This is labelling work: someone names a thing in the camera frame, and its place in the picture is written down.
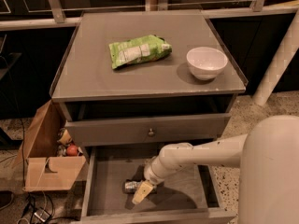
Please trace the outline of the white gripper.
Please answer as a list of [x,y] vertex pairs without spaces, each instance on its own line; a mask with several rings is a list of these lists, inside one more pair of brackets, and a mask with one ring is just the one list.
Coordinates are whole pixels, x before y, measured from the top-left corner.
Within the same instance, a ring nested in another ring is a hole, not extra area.
[[145,161],[143,175],[146,181],[142,181],[136,189],[132,199],[133,204],[140,204],[153,191],[153,185],[159,185],[164,182],[164,179],[158,176],[158,172],[161,171],[161,169],[162,165],[159,161],[155,159]]

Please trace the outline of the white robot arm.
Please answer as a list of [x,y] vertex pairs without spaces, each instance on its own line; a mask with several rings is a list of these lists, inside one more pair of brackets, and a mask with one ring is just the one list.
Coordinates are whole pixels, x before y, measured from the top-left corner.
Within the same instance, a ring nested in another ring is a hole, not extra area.
[[260,121],[248,134],[163,147],[145,167],[133,203],[188,164],[238,167],[238,224],[299,224],[299,117]]

